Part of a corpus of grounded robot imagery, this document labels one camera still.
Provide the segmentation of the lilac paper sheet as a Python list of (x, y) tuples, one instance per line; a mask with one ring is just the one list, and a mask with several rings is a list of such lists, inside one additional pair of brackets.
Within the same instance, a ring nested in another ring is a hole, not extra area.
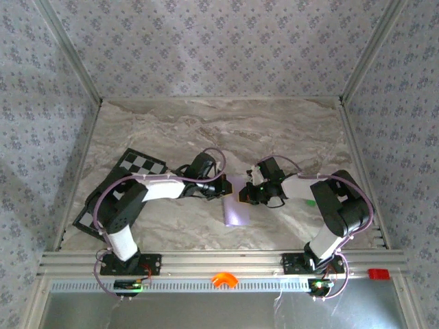
[(246, 179), (238, 175), (228, 175), (232, 193), (222, 198), (224, 225), (226, 227), (250, 224), (249, 205), (239, 201), (239, 192), (246, 186)]

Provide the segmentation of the shiny metal sheet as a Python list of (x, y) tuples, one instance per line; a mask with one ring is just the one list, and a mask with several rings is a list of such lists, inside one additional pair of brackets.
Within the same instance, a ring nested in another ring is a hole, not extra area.
[(392, 287), (329, 301), (299, 293), (53, 293), (38, 329), (407, 329)]

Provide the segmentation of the black grey checkerboard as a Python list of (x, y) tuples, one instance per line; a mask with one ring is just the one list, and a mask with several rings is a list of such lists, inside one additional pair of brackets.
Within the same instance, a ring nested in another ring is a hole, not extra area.
[(98, 240), (104, 241), (104, 238), (99, 235), (93, 224), (93, 211), (102, 192), (120, 178), (118, 174), (123, 170), (129, 171), (131, 174), (161, 175), (166, 172), (167, 165), (165, 161), (153, 158), (135, 149), (127, 148), (104, 181), (86, 198), (83, 209), (72, 223), (74, 227)]

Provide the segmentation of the orange curved plastic piece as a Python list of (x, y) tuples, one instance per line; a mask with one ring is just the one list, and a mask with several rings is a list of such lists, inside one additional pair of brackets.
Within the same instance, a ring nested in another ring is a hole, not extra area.
[(228, 288), (235, 288), (239, 281), (238, 279), (231, 273), (228, 272), (221, 272), (215, 274), (211, 279), (212, 284), (216, 288), (220, 288), (223, 285), (226, 285)]

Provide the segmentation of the small circuit board green light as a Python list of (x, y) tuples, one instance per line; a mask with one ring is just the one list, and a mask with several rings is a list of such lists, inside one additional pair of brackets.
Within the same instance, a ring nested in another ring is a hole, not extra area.
[(308, 279), (310, 296), (326, 297), (334, 286), (333, 281), (329, 279)]
[(114, 290), (132, 291), (133, 293), (142, 292), (144, 288), (149, 286), (146, 279), (135, 280), (115, 280), (113, 284)]

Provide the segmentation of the aluminium frame rail wide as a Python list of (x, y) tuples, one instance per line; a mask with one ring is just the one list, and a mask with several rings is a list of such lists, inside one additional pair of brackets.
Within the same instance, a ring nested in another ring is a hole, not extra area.
[[(278, 250), (163, 251), (160, 277), (210, 278), (229, 272), (240, 278), (280, 276), (283, 274)], [(404, 253), (397, 249), (348, 249), (343, 255), (349, 274), (364, 277), (369, 269), (387, 269), (390, 273), (409, 272)], [(95, 264), (94, 252), (47, 252), (43, 254), (37, 275), (49, 278), (90, 278)]]

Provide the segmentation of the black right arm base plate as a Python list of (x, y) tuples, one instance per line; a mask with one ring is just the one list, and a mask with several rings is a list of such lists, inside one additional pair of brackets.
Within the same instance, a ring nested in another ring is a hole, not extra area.
[(327, 268), (336, 274), (345, 273), (344, 261), (341, 256), (331, 256), (326, 260), (315, 260), (306, 253), (284, 253), (281, 265), (285, 275), (292, 274), (323, 274)]

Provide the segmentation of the thin aluminium table rail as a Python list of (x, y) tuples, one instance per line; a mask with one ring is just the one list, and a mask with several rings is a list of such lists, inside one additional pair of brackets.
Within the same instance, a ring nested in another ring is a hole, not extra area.
[(335, 104), (340, 102), (339, 96), (177, 96), (177, 97), (107, 97), (107, 102), (128, 102), (128, 101), (235, 101), (235, 100), (307, 100), (321, 103)]

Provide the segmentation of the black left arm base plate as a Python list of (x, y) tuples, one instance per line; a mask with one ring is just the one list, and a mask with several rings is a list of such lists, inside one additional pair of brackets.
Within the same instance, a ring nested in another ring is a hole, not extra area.
[(158, 276), (161, 272), (161, 254), (137, 253), (129, 260), (123, 262), (114, 254), (103, 257), (100, 274), (102, 276)]

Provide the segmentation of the aluminium table side rail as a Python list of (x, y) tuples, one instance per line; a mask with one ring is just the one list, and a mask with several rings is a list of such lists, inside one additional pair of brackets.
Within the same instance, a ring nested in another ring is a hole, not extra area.
[(370, 198), (372, 205), (374, 206), (375, 215), (373, 219), (373, 225), (381, 232), (381, 236), (379, 236), (376, 239), (376, 242), (373, 242), (372, 245), (377, 248), (392, 249), (392, 243), (390, 241), (388, 230), (385, 226), (385, 223), (383, 222), (383, 216), (381, 214), (379, 200), (375, 193), (372, 180), (370, 178), (370, 174), (368, 172), (368, 168), (366, 166), (366, 162), (361, 151), (359, 140), (355, 135), (355, 131), (349, 117), (349, 111), (346, 109), (342, 97), (339, 97), (338, 99), (338, 109), (340, 111), (342, 126), (344, 132), (346, 133), (347, 144), (349, 146), (355, 170), (357, 172), (357, 182), (362, 187), (362, 190)]
[(80, 183), (84, 163), (101, 107), (102, 99), (100, 99), (97, 103), (92, 103), (91, 113), (86, 115), (82, 121), (81, 128), (75, 140), (73, 151), (68, 157), (70, 162), (67, 164), (67, 168), (62, 177), (64, 185), (59, 190), (60, 201), (56, 202), (56, 205), (60, 207), (62, 212), (54, 217), (54, 238), (53, 241), (48, 245), (46, 249), (47, 251), (54, 252), (60, 249), (62, 238), (64, 236), (64, 230), (69, 224), (69, 215), (73, 207), (75, 194)]

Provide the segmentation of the aluminium frame post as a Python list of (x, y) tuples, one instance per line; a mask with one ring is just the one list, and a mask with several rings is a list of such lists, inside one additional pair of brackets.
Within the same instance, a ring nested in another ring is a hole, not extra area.
[(64, 29), (61, 20), (58, 18), (54, 8), (49, 0), (33, 0), (44, 21), (46, 22), (54, 38), (58, 42), (61, 51), (69, 61), (73, 71), (81, 81), (85, 91), (91, 97), (94, 103), (98, 106), (102, 104), (100, 97), (91, 76), (88, 74), (86, 67), (83, 65), (80, 55), (71, 42), (66, 30)]
[(380, 48), (383, 46), (408, 1), (409, 0), (389, 0), (388, 5), (383, 11), (381, 18), (377, 21), (372, 36), (364, 47), (359, 61), (355, 65), (340, 95), (340, 103), (344, 107), (347, 107), (351, 102), (351, 99), (362, 83), (368, 69), (373, 64)]

